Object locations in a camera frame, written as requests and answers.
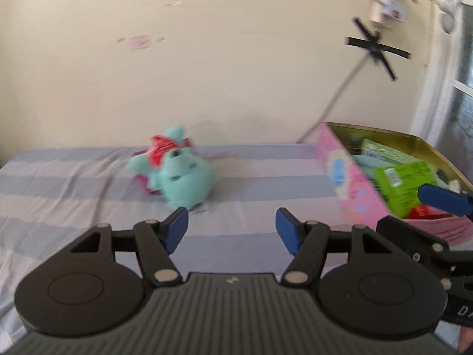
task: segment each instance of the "bed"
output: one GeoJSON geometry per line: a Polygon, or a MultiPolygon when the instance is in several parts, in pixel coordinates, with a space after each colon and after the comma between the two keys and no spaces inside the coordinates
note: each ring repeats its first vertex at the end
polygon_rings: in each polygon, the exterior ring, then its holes
{"type": "MultiPolygon", "coordinates": [[[[125,168],[143,148],[52,149],[13,157],[0,169],[0,350],[25,334],[13,294],[40,263],[99,222],[114,230],[171,213],[125,168]]],[[[300,220],[348,230],[332,184],[312,144],[200,147],[216,167],[211,197],[190,212],[172,259],[185,277],[201,272],[273,272],[291,260],[274,225],[279,207],[300,220]]],[[[136,258],[117,262],[138,274],[136,258]]],[[[326,266],[343,261],[330,255],[326,266]]]]}

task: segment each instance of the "wall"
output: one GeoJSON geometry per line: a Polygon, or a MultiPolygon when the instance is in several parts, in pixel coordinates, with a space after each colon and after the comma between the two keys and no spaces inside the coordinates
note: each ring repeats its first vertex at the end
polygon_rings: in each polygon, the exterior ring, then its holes
{"type": "MultiPolygon", "coordinates": [[[[427,0],[405,0],[330,119],[410,129],[429,59],[427,0]]],[[[370,0],[0,0],[0,159],[25,149],[144,145],[183,123],[200,144],[289,142],[364,51],[370,0]],[[151,46],[132,51],[129,39],[151,46]]]]}

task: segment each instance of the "green package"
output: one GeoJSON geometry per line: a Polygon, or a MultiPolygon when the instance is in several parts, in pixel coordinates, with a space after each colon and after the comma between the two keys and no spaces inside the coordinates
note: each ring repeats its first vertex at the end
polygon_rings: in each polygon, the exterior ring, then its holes
{"type": "Polygon", "coordinates": [[[376,168],[375,178],[391,212],[405,218],[412,207],[420,205],[417,190],[425,183],[437,185],[432,169],[425,161],[376,168]]]}
{"type": "Polygon", "coordinates": [[[391,164],[407,164],[415,161],[421,161],[414,156],[406,155],[397,149],[387,147],[374,141],[365,139],[361,143],[361,154],[365,156],[376,157],[377,159],[387,161],[391,164]]]}

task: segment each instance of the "open box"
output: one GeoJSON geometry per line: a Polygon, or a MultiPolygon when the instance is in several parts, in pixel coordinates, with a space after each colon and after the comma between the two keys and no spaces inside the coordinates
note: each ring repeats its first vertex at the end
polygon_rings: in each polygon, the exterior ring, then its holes
{"type": "Polygon", "coordinates": [[[316,130],[317,158],[332,179],[342,211],[352,225],[364,224],[375,229],[378,220],[391,215],[371,181],[351,158],[360,153],[365,138],[424,160],[436,171],[441,169],[449,180],[457,179],[462,190],[473,190],[473,185],[453,164],[421,138],[389,130],[324,123],[316,130]]]}

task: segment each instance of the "teal stuffed animal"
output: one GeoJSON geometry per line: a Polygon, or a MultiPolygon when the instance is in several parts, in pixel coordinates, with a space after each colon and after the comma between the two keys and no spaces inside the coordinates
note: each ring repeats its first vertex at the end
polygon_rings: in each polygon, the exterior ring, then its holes
{"type": "MultiPolygon", "coordinates": [[[[178,145],[183,144],[184,130],[173,127],[165,135],[178,145]]],[[[128,168],[148,178],[148,188],[161,191],[167,205],[190,210],[202,203],[217,182],[217,172],[207,161],[194,154],[191,148],[170,149],[159,167],[152,167],[148,154],[134,156],[128,168]]]]}

